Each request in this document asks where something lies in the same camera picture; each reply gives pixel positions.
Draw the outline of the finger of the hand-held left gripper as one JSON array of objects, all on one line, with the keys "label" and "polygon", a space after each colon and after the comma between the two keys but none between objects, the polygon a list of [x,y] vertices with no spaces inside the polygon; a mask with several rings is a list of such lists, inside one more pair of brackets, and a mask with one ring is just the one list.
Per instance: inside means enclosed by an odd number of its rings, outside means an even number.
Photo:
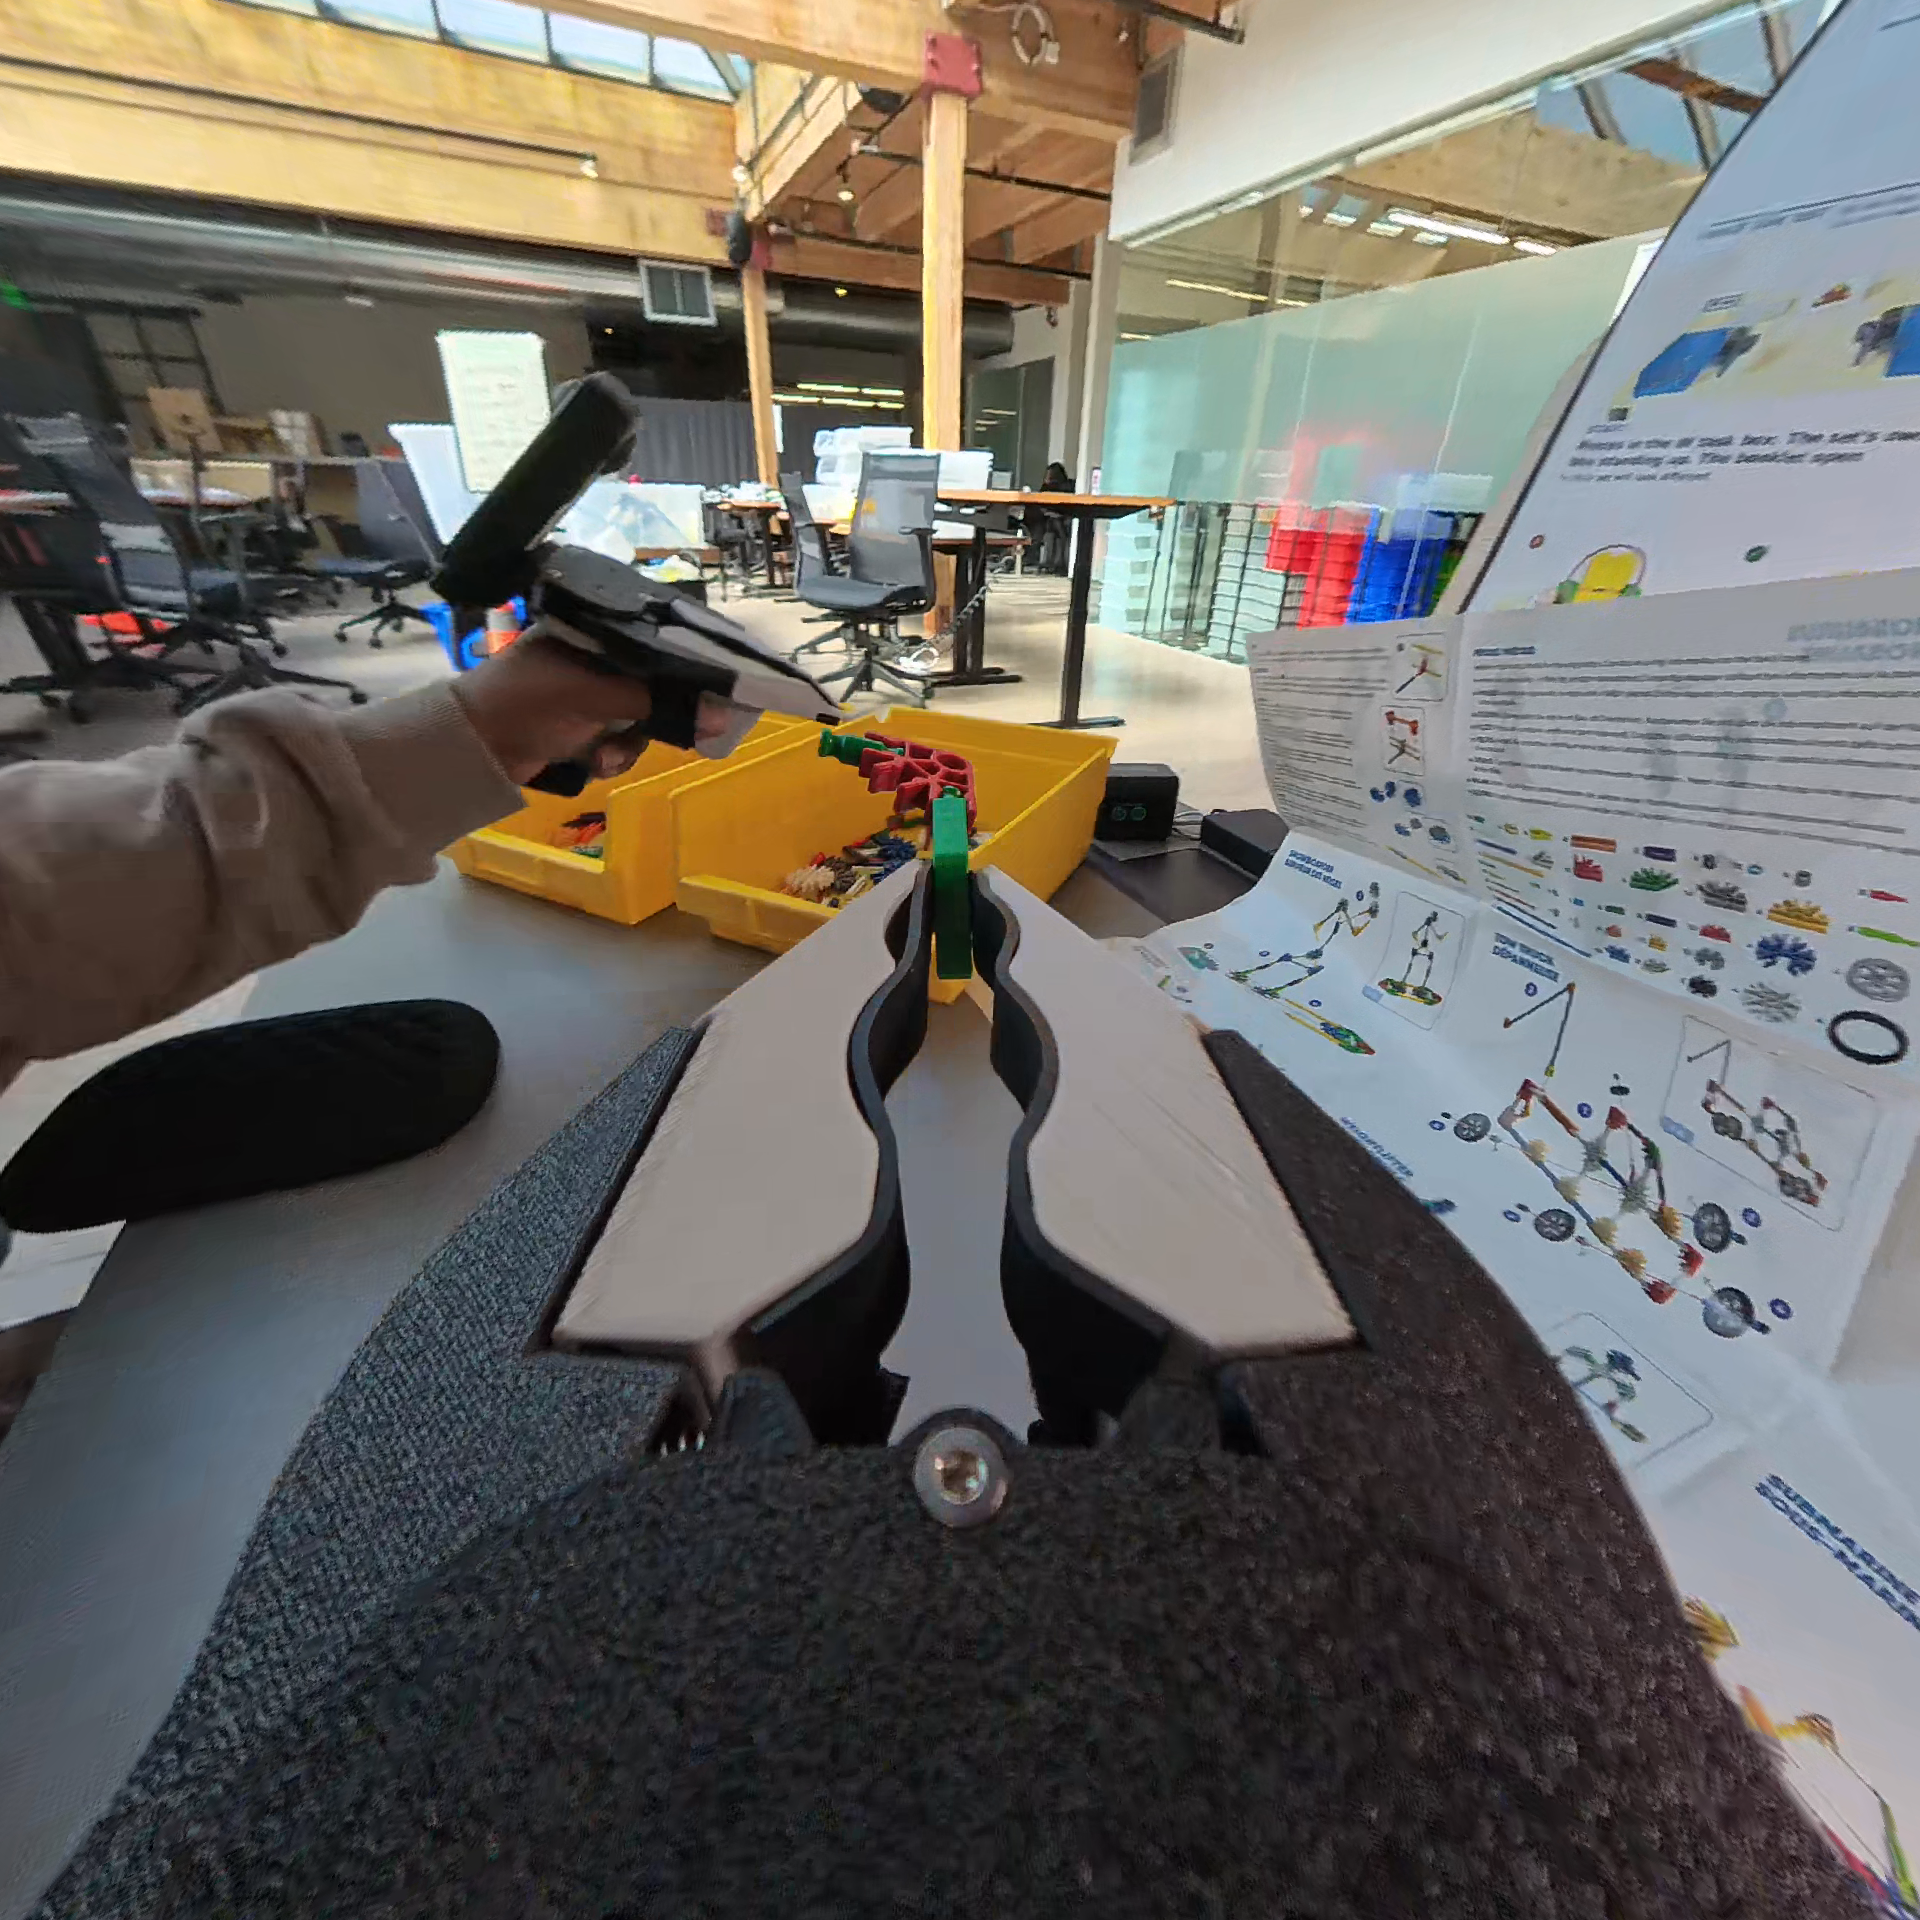
[{"label": "finger of the hand-held left gripper", "polygon": [[679,590],[639,596],[639,679],[653,730],[697,730],[703,703],[835,727],[840,703],[732,616]]}]

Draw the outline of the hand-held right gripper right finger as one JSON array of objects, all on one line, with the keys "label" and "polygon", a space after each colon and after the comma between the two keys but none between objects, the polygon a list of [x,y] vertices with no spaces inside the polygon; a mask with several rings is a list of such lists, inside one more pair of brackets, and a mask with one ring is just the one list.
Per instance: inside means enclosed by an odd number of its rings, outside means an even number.
[{"label": "hand-held right gripper right finger", "polygon": [[1019,1106],[998,1288],[1045,1420],[1118,1420],[1153,1377],[1357,1343],[1185,1009],[996,871],[976,874],[991,1066]]}]

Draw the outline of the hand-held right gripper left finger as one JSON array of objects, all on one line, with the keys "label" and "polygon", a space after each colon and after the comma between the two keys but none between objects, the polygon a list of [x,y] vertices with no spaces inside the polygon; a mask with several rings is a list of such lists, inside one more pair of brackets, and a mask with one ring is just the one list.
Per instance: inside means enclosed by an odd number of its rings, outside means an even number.
[{"label": "hand-held right gripper left finger", "polygon": [[719,998],[558,1292],[558,1350],[671,1361],[701,1409],[776,1376],[894,1420],[909,1252],[884,1096],[927,1031],[931,878],[901,869]]}]

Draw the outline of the red toy connector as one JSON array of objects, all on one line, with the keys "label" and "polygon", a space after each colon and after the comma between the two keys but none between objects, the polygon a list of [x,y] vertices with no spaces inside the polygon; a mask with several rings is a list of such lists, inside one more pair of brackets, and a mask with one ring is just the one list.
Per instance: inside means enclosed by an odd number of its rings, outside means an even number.
[{"label": "red toy connector", "polygon": [[976,830],[976,767],[972,759],[897,736],[852,736],[852,765],[870,792],[884,796],[896,815],[932,817],[937,799],[959,798],[966,831]]}]

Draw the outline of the yellow bin with toy pieces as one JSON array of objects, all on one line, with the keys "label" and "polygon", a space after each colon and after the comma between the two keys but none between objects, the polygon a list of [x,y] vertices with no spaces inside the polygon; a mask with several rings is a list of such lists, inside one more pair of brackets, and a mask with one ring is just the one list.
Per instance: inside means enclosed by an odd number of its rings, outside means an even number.
[{"label": "yellow bin with toy pieces", "polygon": [[[849,717],[837,730],[901,736],[969,761],[969,863],[1007,872],[1040,898],[1088,852],[1116,752],[1099,733],[908,705]],[[798,727],[766,754],[736,754],[679,792],[677,908],[713,936],[782,953],[835,920],[846,901],[825,882],[793,894],[789,882],[801,869],[822,871],[881,831],[926,845],[921,823],[896,823],[896,796],[870,790],[855,765],[822,752],[822,736],[819,725]]]}]

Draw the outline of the person's left forearm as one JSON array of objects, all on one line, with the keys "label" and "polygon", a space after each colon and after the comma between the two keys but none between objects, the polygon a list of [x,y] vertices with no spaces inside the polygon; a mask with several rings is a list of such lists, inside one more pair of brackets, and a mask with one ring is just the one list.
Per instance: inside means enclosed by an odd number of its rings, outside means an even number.
[{"label": "person's left forearm", "polygon": [[116,759],[1,773],[1,1082],[344,935],[518,785],[449,680],[259,690]]}]

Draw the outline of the grey desk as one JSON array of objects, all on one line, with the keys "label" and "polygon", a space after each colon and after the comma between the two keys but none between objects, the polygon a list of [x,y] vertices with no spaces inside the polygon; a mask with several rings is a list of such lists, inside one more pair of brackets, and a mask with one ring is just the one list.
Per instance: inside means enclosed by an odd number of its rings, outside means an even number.
[{"label": "grey desk", "polygon": [[1251,1457],[1028,1456],[998,1540],[912,1449],[660,1456],[681,1357],[540,1345],[677,1093],[846,1069],[909,892],[747,976],[405,1281],[103,1280],[5,1442],[19,1916],[1273,1916],[1309,1808]]}]

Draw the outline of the person's left hand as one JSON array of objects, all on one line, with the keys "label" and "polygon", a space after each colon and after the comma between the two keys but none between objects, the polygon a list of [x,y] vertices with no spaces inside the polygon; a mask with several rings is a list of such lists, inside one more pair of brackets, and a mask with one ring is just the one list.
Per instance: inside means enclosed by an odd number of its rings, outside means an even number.
[{"label": "person's left hand", "polygon": [[651,736],[651,690],[551,638],[518,638],[449,682],[471,730],[516,785],[555,765],[583,780],[629,770]]}]

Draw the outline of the whiteboard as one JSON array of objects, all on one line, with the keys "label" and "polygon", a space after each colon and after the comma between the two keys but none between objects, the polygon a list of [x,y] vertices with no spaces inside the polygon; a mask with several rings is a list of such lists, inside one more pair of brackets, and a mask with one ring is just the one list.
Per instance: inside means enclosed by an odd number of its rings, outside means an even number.
[{"label": "whiteboard", "polygon": [[544,338],[529,328],[444,327],[436,349],[463,485],[483,496],[548,420]]}]

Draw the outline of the yellow bin with toy wheels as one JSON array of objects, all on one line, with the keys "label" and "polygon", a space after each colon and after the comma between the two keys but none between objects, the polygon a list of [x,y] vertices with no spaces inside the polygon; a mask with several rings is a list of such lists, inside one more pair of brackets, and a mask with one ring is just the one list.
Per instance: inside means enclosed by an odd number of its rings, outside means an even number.
[{"label": "yellow bin with toy wheels", "polygon": [[[675,813],[681,789],[742,770],[796,730],[804,733],[806,727],[767,712],[723,759],[653,742],[624,775],[588,782],[571,798],[523,789],[515,813],[471,831],[445,852],[471,880],[487,880],[616,925],[641,922],[675,901]],[[548,842],[553,826],[588,809],[603,809],[608,815],[608,854],[599,862]]]}]

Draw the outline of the wooden office table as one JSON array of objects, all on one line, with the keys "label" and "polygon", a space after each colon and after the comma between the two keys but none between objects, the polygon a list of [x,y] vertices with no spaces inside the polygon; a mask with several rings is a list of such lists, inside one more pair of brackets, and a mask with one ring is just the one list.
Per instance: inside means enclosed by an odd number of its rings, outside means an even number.
[{"label": "wooden office table", "polygon": [[1063,639],[1061,709],[1045,727],[1059,730],[1116,730],[1118,716],[1083,712],[1083,682],[1088,665],[1088,624],[1093,594],[1093,527],[1102,520],[1120,520],[1137,514],[1164,514],[1174,506],[1172,496],[1124,496],[1124,493],[1072,493],[1072,492],[1013,492],[1013,488],[941,488],[934,493],[934,520],[959,520],[969,527],[973,544],[988,530],[998,530],[1007,514],[1046,511],[1064,519],[1072,527],[1070,602]]}]

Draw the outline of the black box device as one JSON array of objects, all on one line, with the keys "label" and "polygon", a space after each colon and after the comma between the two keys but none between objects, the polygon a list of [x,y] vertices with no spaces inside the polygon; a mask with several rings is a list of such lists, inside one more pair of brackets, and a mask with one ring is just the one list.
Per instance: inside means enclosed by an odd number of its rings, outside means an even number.
[{"label": "black box device", "polygon": [[1099,792],[1093,836],[1123,852],[1164,848],[1177,831],[1180,813],[1182,780],[1174,767],[1116,759]]}]

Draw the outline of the black office chair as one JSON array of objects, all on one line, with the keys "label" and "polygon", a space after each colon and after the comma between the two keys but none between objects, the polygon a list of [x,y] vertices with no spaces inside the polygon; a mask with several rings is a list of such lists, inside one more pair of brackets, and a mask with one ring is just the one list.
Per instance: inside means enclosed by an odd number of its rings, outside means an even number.
[{"label": "black office chair", "polygon": [[5,416],[5,444],[45,469],[78,520],[69,536],[63,596],[75,612],[132,622],[132,646],[113,665],[140,687],[173,695],[175,716],[267,687],[341,692],[365,705],[368,695],[344,680],[283,665],[283,641],[256,601],[243,569],[191,562],[159,510],[141,493],[94,424],[78,414]]}]

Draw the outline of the wooden pillar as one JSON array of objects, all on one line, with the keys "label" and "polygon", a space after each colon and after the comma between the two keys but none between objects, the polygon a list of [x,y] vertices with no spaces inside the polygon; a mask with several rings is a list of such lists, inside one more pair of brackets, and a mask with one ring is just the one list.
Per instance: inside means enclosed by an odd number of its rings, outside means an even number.
[{"label": "wooden pillar", "polygon": [[964,392],[964,198],[969,110],[980,90],[980,49],[953,31],[926,31],[921,47],[921,444],[963,446]]}]

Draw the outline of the toy instruction poster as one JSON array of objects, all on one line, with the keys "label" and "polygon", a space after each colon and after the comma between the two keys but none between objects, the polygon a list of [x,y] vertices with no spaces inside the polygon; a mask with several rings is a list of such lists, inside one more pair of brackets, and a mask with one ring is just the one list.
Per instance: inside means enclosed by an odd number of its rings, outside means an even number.
[{"label": "toy instruction poster", "polygon": [[1286,839],[1143,968],[1503,1286],[1916,1916],[1916,569],[1246,650]]}]

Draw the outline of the red and blue bin shelf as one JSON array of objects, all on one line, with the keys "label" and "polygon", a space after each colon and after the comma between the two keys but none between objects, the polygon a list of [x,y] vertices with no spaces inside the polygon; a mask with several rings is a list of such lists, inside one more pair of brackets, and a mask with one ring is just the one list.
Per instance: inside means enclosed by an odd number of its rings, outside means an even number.
[{"label": "red and blue bin shelf", "polygon": [[1264,524],[1264,570],[1279,580],[1278,628],[1430,614],[1479,524],[1479,511],[1275,503]]}]

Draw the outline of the upright printed instruction sheet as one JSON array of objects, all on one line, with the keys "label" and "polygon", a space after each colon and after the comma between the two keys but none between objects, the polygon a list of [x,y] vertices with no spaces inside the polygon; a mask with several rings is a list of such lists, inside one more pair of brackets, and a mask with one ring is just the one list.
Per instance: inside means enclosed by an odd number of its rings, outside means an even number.
[{"label": "upright printed instruction sheet", "polygon": [[1918,5],[1838,5],[1599,341],[1475,609],[1916,564]]}]

